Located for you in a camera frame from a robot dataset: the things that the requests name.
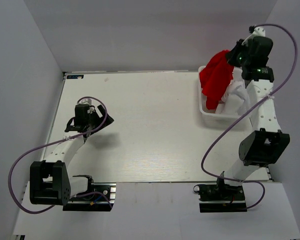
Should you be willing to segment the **red t shirt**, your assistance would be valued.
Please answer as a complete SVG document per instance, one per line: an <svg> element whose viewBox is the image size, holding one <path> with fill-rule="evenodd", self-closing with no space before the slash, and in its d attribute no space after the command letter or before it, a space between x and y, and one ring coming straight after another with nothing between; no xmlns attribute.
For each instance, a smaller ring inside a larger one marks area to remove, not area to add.
<svg viewBox="0 0 300 240"><path fill-rule="evenodd" d="M228 64L226 54L222 50L214 55L208 64L199 72L201 92L206 96L206 108L215 110L233 80L234 66Z"/></svg>

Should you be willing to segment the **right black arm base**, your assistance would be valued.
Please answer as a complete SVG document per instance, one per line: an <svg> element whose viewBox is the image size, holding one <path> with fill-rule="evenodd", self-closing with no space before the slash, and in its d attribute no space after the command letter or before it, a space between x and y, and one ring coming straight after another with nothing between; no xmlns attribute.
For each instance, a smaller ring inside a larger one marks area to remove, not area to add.
<svg viewBox="0 0 300 240"><path fill-rule="evenodd" d="M229 190L218 188L217 184L197 184L193 187L193 192L199 195L200 213L247 212L242 186Z"/></svg>

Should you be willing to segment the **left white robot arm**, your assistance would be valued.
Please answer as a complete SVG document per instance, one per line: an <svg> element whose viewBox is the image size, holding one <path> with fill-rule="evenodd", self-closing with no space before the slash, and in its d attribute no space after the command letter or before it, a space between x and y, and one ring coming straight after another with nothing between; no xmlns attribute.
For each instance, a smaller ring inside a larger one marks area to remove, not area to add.
<svg viewBox="0 0 300 240"><path fill-rule="evenodd" d="M30 166L29 199L34 205L65 206L71 198L89 200L96 187L90 175L70 176L68 166L87 139L114 122L103 105L78 103L66 124L64 137L42 161Z"/></svg>

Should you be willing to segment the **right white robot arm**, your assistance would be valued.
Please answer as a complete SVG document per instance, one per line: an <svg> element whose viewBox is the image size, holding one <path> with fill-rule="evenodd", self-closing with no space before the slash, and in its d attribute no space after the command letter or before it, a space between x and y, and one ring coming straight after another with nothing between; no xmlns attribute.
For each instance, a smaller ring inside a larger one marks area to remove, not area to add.
<svg viewBox="0 0 300 240"><path fill-rule="evenodd" d="M232 196L234 188L241 186L253 172L275 164L290 143L289 134L283 133L278 123L270 95L274 74L267 62L272 47L270 38L255 36L238 41L226 54L227 62L240 67L242 78L248 82L246 90L252 107L249 119L253 131L240 143L238 160L221 174L223 182L215 187L216 195L223 200Z"/></svg>

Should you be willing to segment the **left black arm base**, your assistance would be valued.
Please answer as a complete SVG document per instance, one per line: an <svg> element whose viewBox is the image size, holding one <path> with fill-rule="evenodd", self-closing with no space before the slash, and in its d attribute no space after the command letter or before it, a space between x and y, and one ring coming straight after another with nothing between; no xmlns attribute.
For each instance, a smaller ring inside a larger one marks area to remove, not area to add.
<svg viewBox="0 0 300 240"><path fill-rule="evenodd" d="M70 178L70 198L64 212L110 212L115 203L116 183L94 182L90 175Z"/></svg>

